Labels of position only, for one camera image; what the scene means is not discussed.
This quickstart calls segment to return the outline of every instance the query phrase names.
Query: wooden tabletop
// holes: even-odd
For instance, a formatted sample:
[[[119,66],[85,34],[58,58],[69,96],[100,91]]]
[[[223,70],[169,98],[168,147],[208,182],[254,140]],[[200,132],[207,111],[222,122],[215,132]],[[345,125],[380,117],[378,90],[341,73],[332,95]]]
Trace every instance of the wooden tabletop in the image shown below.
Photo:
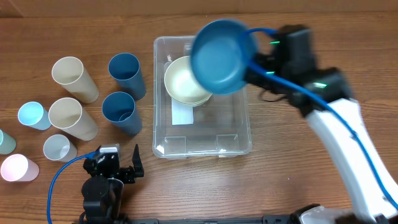
[[[350,208],[338,171],[306,121],[286,102],[257,100],[260,90],[254,86],[248,87],[253,142],[248,155],[179,161],[153,155],[154,40],[194,35],[224,17],[240,19],[249,27],[310,26],[320,67],[345,72],[369,134],[389,172],[398,178],[398,12],[0,19],[0,128],[16,139],[13,153],[40,167],[32,182],[0,180],[0,223],[46,223],[50,181],[63,164],[46,159],[42,147],[49,136],[64,133],[55,127],[38,131],[23,126],[17,111],[28,101],[38,101],[48,110],[57,99],[71,96],[51,77],[52,65],[64,56],[80,58],[100,91],[94,103],[83,105],[99,126],[98,136],[87,142],[68,136],[78,154],[118,142],[124,152],[121,165],[129,166],[135,143],[140,147],[145,177],[125,186],[122,202],[122,212],[130,218],[260,217],[290,213],[310,203]],[[119,89],[107,66],[120,52],[138,57],[147,87],[146,96],[137,102],[144,127],[133,138],[101,113],[104,98]],[[6,157],[1,155],[0,162]],[[71,223],[83,212],[81,186],[90,176],[82,163],[68,167],[55,184],[54,223]]]

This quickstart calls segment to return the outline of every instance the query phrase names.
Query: beige cup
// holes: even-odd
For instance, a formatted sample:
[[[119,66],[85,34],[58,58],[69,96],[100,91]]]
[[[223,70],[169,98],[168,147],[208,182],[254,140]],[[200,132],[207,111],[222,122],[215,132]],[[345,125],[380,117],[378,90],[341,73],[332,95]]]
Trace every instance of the beige cup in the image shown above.
[[[64,57],[52,67],[52,78],[84,103],[94,102],[100,95],[97,86],[75,57]]]
[[[92,140],[98,134],[98,126],[93,118],[73,98],[61,98],[53,103],[49,118],[54,127],[84,141]]]

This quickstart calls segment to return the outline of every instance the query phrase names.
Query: white paper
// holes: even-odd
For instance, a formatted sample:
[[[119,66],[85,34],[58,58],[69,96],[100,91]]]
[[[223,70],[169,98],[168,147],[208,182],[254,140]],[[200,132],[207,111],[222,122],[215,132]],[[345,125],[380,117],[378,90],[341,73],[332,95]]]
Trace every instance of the white paper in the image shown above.
[[[193,108],[172,98],[172,124],[193,124]]]

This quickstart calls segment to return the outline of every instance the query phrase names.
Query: gray plastic container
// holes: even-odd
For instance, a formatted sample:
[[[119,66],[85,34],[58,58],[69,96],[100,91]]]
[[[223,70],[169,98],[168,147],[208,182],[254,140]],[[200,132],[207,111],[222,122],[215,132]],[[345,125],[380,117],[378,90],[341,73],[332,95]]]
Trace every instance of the gray plastic container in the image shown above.
[[[176,59],[189,55],[194,36],[159,37],[154,42],[154,139],[159,158],[235,157],[252,148],[246,90],[213,95],[193,108],[193,124],[172,124],[172,99],[164,73]]]

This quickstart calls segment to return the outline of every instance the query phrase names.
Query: dark blue cup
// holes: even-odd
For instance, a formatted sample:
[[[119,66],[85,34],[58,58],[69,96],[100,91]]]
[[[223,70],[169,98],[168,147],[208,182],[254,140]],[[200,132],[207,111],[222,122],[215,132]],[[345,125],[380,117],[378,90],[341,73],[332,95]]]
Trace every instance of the dark blue cup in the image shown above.
[[[129,93],[135,100],[145,96],[147,90],[136,56],[130,53],[115,55],[109,62],[108,71],[123,91]]]
[[[102,104],[102,113],[127,135],[136,135],[142,129],[136,102],[128,93],[118,91],[108,95]]]

